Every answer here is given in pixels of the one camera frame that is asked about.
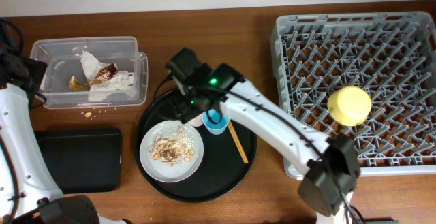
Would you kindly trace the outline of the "pink cup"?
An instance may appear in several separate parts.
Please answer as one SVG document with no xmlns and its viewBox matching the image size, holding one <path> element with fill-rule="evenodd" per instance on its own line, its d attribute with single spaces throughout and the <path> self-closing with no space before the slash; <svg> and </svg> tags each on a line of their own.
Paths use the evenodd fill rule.
<svg viewBox="0 0 436 224">
<path fill-rule="evenodd" d="M 199 114 L 195 118 L 188 121 L 188 123 L 193 127 L 200 127 L 203 125 L 202 114 Z"/>
</svg>

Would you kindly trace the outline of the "yellow bowl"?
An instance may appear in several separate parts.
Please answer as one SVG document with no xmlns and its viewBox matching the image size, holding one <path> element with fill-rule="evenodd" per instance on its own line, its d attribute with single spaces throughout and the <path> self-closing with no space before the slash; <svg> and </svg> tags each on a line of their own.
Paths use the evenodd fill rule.
<svg viewBox="0 0 436 224">
<path fill-rule="evenodd" d="M 330 116 L 348 127 L 362 124 L 371 111 L 368 93 L 358 86 L 347 86 L 335 91 L 327 103 Z"/>
</svg>

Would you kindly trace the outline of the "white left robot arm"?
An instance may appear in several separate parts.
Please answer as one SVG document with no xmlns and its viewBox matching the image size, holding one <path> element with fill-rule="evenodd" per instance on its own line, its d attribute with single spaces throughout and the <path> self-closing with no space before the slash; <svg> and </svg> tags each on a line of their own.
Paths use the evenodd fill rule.
<svg viewBox="0 0 436 224">
<path fill-rule="evenodd" d="M 111 223 L 85 195 L 64 196 L 43 159 L 29 111 L 46 98 L 40 85 L 47 64 L 23 56 L 24 39 L 1 19 L 1 215 L 2 223 Z"/>
</svg>

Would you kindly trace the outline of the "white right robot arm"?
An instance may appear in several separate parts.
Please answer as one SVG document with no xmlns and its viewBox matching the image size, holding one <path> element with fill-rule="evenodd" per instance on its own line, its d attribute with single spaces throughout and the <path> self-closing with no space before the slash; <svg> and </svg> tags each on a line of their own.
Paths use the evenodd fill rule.
<svg viewBox="0 0 436 224">
<path fill-rule="evenodd" d="M 167 63 L 169 76 L 184 96 L 176 106 L 177 119 L 190 121 L 201 112 L 216 110 L 283 155 L 303 175 L 300 198 L 317 214 L 318 223 L 364 223 L 350 204 L 360 176 L 358 154 L 351 138 L 332 138 L 267 99 L 233 67 L 212 69 L 194 51 L 183 48 Z"/>
</svg>

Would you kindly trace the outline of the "gold snack wrapper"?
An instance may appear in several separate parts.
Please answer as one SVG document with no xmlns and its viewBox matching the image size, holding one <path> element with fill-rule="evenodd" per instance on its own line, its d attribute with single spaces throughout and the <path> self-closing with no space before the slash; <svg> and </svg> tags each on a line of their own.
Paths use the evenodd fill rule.
<svg viewBox="0 0 436 224">
<path fill-rule="evenodd" d="M 115 63 L 112 63 L 112 64 L 102 68 L 101 70 L 99 70 L 96 77 L 94 77 L 94 79 L 92 79 L 88 83 L 81 84 L 77 81 L 75 76 L 72 76 L 70 81 L 69 81 L 69 89 L 80 90 L 80 89 L 89 88 L 92 85 L 101 84 L 101 83 L 109 81 L 117 73 L 118 73 L 118 67 Z"/>
</svg>

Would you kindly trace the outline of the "white tissue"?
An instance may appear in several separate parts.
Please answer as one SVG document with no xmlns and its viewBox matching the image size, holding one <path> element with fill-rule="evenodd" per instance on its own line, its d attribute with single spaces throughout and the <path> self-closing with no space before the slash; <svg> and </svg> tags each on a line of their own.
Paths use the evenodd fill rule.
<svg viewBox="0 0 436 224">
<path fill-rule="evenodd" d="M 80 59 L 83 72 L 88 82 L 96 79 L 100 70 L 109 66 L 108 63 L 99 62 L 96 57 L 87 51 L 82 52 Z M 109 91 L 126 90 L 133 86 L 134 73 L 125 70 L 117 70 L 116 73 L 99 84 L 92 84 L 89 91 L 89 101 L 99 102 L 103 101 L 109 96 Z"/>
</svg>

